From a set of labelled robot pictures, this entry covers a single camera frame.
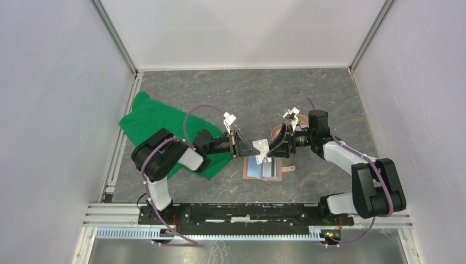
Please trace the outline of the tan leather card holder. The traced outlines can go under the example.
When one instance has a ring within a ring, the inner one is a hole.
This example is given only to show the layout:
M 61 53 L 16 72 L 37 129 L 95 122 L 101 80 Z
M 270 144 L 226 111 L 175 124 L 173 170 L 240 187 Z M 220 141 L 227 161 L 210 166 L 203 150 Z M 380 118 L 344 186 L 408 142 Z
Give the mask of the tan leather card holder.
M 244 158 L 243 179 L 280 182 L 284 173 L 293 172 L 296 166 L 283 166 L 282 158 L 273 158 L 270 163 L 258 164 L 254 156 Z

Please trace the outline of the pink oval tray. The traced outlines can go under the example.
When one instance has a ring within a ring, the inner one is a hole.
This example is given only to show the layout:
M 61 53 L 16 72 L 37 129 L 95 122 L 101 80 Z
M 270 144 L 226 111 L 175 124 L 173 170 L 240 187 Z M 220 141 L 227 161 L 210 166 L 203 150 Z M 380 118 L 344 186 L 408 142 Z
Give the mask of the pink oval tray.
M 298 114 L 297 115 L 297 118 L 298 118 L 298 123 L 295 127 L 295 131 L 304 131 L 304 130 L 307 130 L 309 128 L 308 126 L 308 117 L 302 115 L 302 114 Z M 286 120 L 285 121 L 285 128 L 288 129 L 289 126 L 291 125 L 291 121 L 290 120 Z M 271 134 L 270 134 L 270 137 L 272 140 L 276 139 L 280 132 L 281 132 L 281 129 L 282 129 L 282 125 L 278 125 L 276 126 L 274 129 L 272 129 L 271 131 Z

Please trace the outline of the white card with stripe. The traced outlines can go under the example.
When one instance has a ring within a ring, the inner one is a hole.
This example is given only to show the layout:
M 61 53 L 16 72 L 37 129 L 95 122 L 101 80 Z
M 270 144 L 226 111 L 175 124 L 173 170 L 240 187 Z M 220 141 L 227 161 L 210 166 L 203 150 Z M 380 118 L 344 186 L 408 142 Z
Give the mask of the white card with stripe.
M 262 164 L 262 178 L 270 181 L 281 179 L 281 159 L 273 158 L 270 163 Z

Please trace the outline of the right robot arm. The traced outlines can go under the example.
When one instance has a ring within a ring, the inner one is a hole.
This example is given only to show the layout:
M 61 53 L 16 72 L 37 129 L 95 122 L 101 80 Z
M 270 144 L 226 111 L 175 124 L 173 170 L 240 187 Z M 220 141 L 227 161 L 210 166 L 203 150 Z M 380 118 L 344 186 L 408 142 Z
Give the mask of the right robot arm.
M 389 217 L 406 209 L 406 197 L 393 160 L 377 159 L 348 146 L 331 133 L 326 111 L 311 110 L 306 117 L 290 113 L 285 117 L 287 122 L 271 132 L 269 157 L 289 158 L 299 147 L 309 147 L 351 177 L 351 192 L 320 198 L 317 216 L 322 223 L 332 224 L 342 214 L 368 219 Z

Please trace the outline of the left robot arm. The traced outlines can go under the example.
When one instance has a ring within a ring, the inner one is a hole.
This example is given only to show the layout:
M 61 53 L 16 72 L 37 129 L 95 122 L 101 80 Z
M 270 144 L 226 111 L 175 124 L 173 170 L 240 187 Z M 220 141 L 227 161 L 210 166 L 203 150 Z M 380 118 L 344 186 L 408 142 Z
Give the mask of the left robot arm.
M 179 164 L 202 173 L 213 163 L 208 155 L 218 153 L 227 153 L 233 158 L 260 154 L 235 130 L 219 137 L 201 130 L 196 134 L 193 145 L 189 146 L 184 139 L 163 128 L 133 150 L 131 160 L 143 177 L 154 220 L 166 224 L 173 216 L 170 207 L 172 198 L 168 190 L 170 171 Z

